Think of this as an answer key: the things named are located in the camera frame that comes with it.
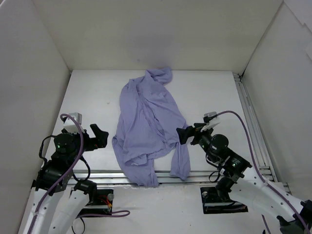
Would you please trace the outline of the lavender zip-up jacket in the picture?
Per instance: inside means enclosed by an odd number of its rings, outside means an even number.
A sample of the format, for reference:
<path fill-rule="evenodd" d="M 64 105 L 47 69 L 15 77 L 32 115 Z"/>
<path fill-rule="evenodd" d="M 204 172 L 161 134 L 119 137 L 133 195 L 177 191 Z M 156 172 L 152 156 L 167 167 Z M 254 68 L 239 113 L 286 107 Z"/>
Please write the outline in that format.
<path fill-rule="evenodd" d="M 171 68 L 146 70 L 130 79 L 119 97 L 120 115 L 112 146 L 126 177 L 138 186 L 156 187 L 154 160 L 173 152 L 170 175 L 186 180 L 191 171 L 189 151 L 180 144 L 178 128 L 186 128 L 173 96 L 165 85 Z"/>

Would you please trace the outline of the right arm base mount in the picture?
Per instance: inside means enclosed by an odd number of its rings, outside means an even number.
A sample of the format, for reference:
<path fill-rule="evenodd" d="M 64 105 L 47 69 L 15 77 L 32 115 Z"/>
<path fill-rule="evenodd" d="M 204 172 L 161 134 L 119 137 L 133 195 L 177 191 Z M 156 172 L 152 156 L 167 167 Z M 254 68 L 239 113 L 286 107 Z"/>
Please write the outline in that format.
<path fill-rule="evenodd" d="M 215 187 L 201 187 L 202 209 L 205 215 L 247 213 L 248 207 L 228 199 L 223 201 Z"/>

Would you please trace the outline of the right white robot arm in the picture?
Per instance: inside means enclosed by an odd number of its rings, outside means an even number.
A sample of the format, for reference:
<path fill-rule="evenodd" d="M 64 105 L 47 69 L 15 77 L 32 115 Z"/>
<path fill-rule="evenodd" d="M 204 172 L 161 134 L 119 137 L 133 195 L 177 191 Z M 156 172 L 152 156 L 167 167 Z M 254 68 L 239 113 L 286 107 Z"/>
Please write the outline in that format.
<path fill-rule="evenodd" d="M 273 184 L 249 161 L 232 151 L 224 135 L 213 135 L 212 127 L 206 124 L 176 131 L 181 144 L 192 137 L 191 145 L 199 145 L 206 154 L 206 161 L 222 174 L 215 187 L 218 199 L 238 201 L 262 215 L 275 217 L 283 234 L 312 232 L 311 200 L 303 201 Z"/>

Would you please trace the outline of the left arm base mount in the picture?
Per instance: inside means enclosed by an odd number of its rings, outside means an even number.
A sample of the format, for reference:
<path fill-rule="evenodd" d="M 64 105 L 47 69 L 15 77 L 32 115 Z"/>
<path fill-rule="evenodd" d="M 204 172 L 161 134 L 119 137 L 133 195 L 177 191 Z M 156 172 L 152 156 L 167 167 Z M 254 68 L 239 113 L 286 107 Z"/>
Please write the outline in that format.
<path fill-rule="evenodd" d="M 113 189 L 98 189 L 93 200 L 83 207 L 79 215 L 87 215 L 87 217 L 90 217 L 90 214 L 111 215 L 113 199 Z"/>

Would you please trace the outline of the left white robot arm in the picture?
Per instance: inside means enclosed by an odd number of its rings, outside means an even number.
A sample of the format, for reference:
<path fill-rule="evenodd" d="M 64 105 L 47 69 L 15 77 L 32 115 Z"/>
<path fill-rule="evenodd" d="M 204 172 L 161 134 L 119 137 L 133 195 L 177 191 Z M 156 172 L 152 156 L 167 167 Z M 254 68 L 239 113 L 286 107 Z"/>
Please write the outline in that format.
<path fill-rule="evenodd" d="M 68 204 L 55 216 L 55 211 L 67 184 L 73 176 L 73 167 L 84 152 L 105 148 L 108 132 L 91 124 L 94 137 L 86 130 L 69 132 L 62 129 L 53 136 L 55 152 L 38 172 L 32 187 L 35 189 L 33 206 L 23 233 L 25 234 L 64 234 L 85 205 L 93 204 L 98 197 L 96 183 L 81 179 L 74 186 Z"/>

